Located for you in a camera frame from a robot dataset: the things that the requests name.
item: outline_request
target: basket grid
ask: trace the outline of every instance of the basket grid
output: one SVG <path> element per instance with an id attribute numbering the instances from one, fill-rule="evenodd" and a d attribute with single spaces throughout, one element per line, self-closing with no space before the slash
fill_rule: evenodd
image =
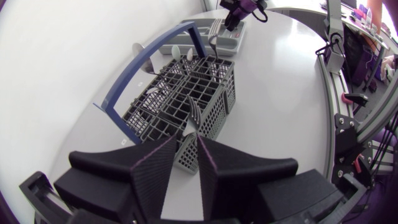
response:
<path id="1" fill-rule="evenodd" d="M 141 95 L 131 103 L 123 120 L 142 140 L 155 141 L 176 134 L 175 165 L 192 174 L 198 170 L 196 136 L 182 137 L 190 113 L 191 96 L 201 109 L 199 133 L 217 137 L 235 101 L 233 62 L 213 56 L 186 55 L 172 60 Z M 156 88 L 151 94 L 147 90 Z"/>

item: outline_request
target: blue handle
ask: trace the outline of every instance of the blue handle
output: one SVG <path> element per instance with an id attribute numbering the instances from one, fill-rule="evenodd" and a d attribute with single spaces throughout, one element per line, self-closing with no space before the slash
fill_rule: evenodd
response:
<path id="1" fill-rule="evenodd" d="M 124 69 L 122 74 L 120 74 L 115 83 L 113 83 L 113 86 L 111 87 L 110 91 L 102 102 L 100 109 L 103 110 L 120 128 L 120 130 L 136 144 L 141 143 L 141 140 L 139 139 L 139 137 L 136 136 L 133 130 L 128 128 L 122 118 L 117 114 L 114 109 L 114 105 L 118 101 L 127 84 L 140 69 L 142 64 L 144 64 L 144 62 L 168 40 L 185 30 L 188 30 L 199 57 L 206 57 L 205 46 L 201 41 L 200 33 L 196 24 L 194 22 L 185 22 L 183 24 L 179 24 L 173 29 L 170 29 L 166 33 L 162 34 L 160 37 L 156 38 L 156 40 L 150 43 L 142 52 L 139 53 L 139 55 L 137 55 L 137 57 L 135 57 L 130 62 L 130 64 Z"/>

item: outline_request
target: fork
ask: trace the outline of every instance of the fork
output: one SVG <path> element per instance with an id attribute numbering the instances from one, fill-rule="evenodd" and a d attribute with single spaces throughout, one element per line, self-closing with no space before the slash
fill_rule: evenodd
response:
<path id="1" fill-rule="evenodd" d="M 191 133 L 197 132 L 201 122 L 201 112 L 198 104 L 193 100 L 191 96 L 188 96 L 190 111 L 188 115 L 187 125 L 182 133 L 182 136 L 187 136 Z"/>
<path id="2" fill-rule="evenodd" d="M 220 31 L 222 19 L 215 19 L 213 24 L 210 27 L 209 34 L 207 36 L 207 40 L 209 41 L 210 47 L 213 49 L 214 53 L 216 54 L 216 60 L 218 60 L 218 54 L 216 50 L 217 45 L 217 37 L 218 31 Z"/>

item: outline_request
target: cutlery basket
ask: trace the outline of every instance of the cutlery basket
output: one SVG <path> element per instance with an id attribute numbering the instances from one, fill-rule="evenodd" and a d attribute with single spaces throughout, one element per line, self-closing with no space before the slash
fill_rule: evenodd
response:
<path id="1" fill-rule="evenodd" d="M 192 22 L 186 24 L 193 24 L 192 32 L 194 33 L 195 24 Z M 143 61 L 147 59 L 149 57 L 147 51 L 150 52 L 152 44 L 148 46 L 148 49 L 144 49 L 132 63 L 136 59 L 143 58 Z M 141 63 L 133 66 L 130 64 L 126 68 L 126 70 L 129 69 L 126 73 L 132 78 L 136 71 L 132 71 L 129 67 L 139 68 L 141 65 Z M 236 99 L 233 68 L 234 62 L 216 59 L 210 55 L 205 56 L 205 51 L 203 54 L 195 55 L 192 61 L 188 61 L 187 56 L 183 55 L 179 62 L 173 59 L 163 67 L 160 75 L 156 76 L 131 103 L 122 117 L 113 109 L 116 101 L 112 102 L 112 98 L 108 97 L 112 89 L 115 92 L 115 89 L 119 90 L 119 88 L 112 87 L 101 109 L 136 144 L 175 134 L 177 149 L 174 165 L 195 174 L 198 171 L 196 135 L 182 136 L 190 112 L 188 97 L 191 96 L 201 109 L 201 125 L 198 132 L 206 138 L 216 139 Z M 124 85 L 121 91 L 131 78 L 119 82 Z"/>

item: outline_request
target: black bracket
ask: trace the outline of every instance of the black bracket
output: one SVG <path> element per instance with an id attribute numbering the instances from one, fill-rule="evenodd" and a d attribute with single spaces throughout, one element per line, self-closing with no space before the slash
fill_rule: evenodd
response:
<path id="1" fill-rule="evenodd" d="M 363 159 L 359 156 L 365 150 L 365 147 L 357 141 L 356 127 L 358 126 L 359 123 L 355 119 L 342 114 L 335 114 L 335 165 L 331 182 L 336 185 L 339 184 L 344 174 L 350 174 L 363 185 L 373 186 L 373 178 L 366 166 L 368 165 L 367 158 Z M 359 163 L 357 167 L 354 165 L 356 160 Z"/>

